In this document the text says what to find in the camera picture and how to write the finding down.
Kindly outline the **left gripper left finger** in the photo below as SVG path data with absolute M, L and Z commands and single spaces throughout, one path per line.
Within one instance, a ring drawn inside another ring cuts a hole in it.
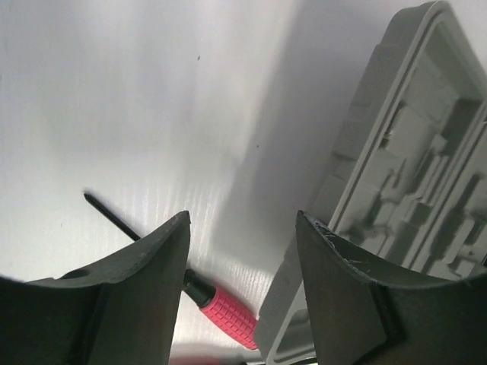
M 182 211 L 60 278 L 1 280 L 3 364 L 166 364 L 190 243 Z

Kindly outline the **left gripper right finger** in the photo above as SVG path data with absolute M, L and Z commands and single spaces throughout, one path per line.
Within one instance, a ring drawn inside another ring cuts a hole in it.
M 484 364 L 486 276 L 403 268 L 299 211 L 298 256 L 320 364 Z

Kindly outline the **small pink handle screwdriver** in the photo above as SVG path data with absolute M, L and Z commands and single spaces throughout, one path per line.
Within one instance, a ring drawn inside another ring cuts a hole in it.
M 191 268 L 185 270 L 183 292 L 223 333 L 249 350 L 257 349 L 254 341 L 257 320 L 242 300 Z

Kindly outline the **grey plastic tool case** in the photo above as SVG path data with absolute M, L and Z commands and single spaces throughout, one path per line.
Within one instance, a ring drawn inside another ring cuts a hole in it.
M 448 3 L 393 17 L 304 212 L 420 274 L 486 276 L 486 74 Z M 254 338 L 266 364 L 318 363 L 296 235 Z

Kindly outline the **pink handle bit screwdriver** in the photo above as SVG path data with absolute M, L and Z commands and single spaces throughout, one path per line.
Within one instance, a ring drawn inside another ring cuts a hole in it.
M 216 359 L 212 357 L 174 357 L 169 359 L 170 365 L 248 365 L 263 364 L 260 362 L 245 362 L 241 359 Z

